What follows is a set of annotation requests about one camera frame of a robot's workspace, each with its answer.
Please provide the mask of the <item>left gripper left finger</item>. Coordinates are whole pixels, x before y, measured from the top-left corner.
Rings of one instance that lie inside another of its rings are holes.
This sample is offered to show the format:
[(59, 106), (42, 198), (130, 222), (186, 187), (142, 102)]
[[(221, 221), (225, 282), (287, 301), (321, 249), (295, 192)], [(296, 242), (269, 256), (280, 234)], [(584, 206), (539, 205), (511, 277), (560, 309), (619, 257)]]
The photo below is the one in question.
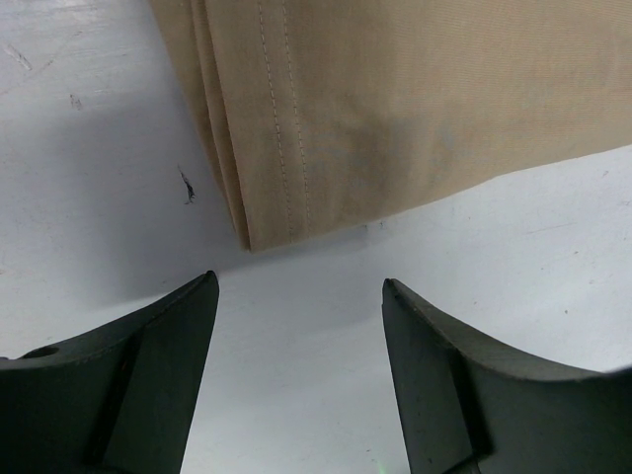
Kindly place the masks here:
[(205, 273), (87, 333), (3, 358), (2, 471), (179, 472), (218, 297)]

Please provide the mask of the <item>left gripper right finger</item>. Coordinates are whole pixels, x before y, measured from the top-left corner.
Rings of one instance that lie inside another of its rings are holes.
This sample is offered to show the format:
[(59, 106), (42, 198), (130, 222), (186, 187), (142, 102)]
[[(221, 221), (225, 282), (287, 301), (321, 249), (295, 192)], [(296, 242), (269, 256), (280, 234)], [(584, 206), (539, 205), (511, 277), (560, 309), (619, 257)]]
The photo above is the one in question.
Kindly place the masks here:
[(631, 372), (504, 344), (402, 282), (382, 288), (398, 412), (414, 473), (627, 473)]

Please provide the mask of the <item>beige t-shirt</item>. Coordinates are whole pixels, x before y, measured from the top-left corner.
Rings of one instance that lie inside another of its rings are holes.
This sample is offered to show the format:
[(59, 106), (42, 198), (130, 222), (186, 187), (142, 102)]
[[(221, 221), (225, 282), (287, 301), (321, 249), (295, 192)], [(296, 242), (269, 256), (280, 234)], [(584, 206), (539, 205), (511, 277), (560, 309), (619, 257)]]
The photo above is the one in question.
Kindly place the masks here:
[(627, 1), (155, 1), (242, 245), (631, 141)]

